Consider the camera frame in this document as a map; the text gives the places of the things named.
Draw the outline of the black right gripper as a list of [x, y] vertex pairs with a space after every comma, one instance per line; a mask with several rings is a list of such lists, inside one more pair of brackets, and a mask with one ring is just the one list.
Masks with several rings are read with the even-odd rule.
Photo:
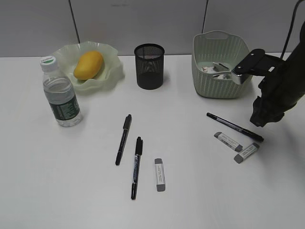
[[298, 58], [289, 56], [283, 61], [266, 56], [255, 66], [255, 72], [262, 74], [261, 96], [253, 103], [250, 121], [258, 127], [279, 122], [287, 110], [298, 101]]

